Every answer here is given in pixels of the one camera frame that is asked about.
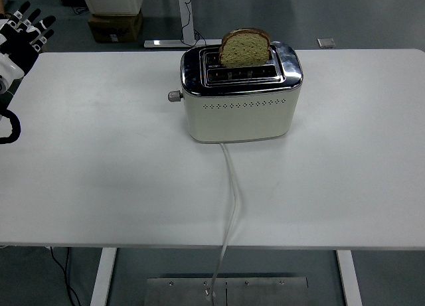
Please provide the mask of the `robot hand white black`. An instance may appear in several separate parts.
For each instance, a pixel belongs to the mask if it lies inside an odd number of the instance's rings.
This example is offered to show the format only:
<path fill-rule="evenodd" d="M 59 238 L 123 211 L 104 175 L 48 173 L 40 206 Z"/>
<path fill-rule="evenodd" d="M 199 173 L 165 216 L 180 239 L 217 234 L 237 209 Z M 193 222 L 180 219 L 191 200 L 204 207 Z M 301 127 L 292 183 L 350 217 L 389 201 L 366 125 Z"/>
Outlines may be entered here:
<path fill-rule="evenodd" d="M 8 90 L 14 80 L 23 78 L 34 66 L 43 46 L 54 34 L 53 15 L 39 21 L 41 10 L 24 14 L 31 3 L 25 1 L 8 19 L 1 19 L 1 91 Z"/>

